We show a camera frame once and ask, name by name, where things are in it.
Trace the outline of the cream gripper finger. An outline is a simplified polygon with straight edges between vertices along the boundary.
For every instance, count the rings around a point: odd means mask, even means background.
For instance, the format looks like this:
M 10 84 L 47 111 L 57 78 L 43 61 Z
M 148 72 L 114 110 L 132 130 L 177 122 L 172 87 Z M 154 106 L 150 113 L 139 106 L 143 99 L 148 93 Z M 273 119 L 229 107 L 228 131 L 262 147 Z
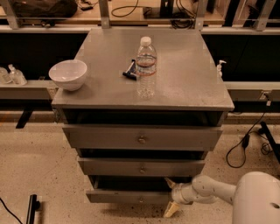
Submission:
M 167 204 L 167 208 L 164 211 L 164 217 L 171 218 L 178 210 L 179 210 L 179 204 L 174 201 L 170 201 Z
M 173 181 L 172 181 L 171 179 L 169 179 L 169 178 L 165 178 L 165 181 L 166 181 L 167 185 L 168 185 L 171 189 L 176 185 L 176 183 L 173 182 Z

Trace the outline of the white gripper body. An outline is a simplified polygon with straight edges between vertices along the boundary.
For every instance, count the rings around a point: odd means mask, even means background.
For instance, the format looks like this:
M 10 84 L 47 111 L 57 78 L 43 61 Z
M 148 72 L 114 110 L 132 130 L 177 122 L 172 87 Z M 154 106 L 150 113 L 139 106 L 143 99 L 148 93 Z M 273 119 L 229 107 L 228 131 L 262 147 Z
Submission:
M 193 202 L 193 187 L 190 183 L 175 184 L 171 189 L 171 197 L 180 205 L 188 205 Z

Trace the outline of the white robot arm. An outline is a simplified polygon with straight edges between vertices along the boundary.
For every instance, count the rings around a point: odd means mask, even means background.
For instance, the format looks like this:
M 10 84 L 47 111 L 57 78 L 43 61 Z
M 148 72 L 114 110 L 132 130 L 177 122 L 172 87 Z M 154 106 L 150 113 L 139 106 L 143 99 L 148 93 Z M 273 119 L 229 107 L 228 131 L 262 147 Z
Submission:
M 211 204 L 217 199 L 233 206 L 232 224 L 280 224 L 280 180 L 260 171 L 243 175 L 236 185 L 197 175 L 191 183 L 175 183 L 164 217 L 172 217 L 180 205 L 192 202 Z

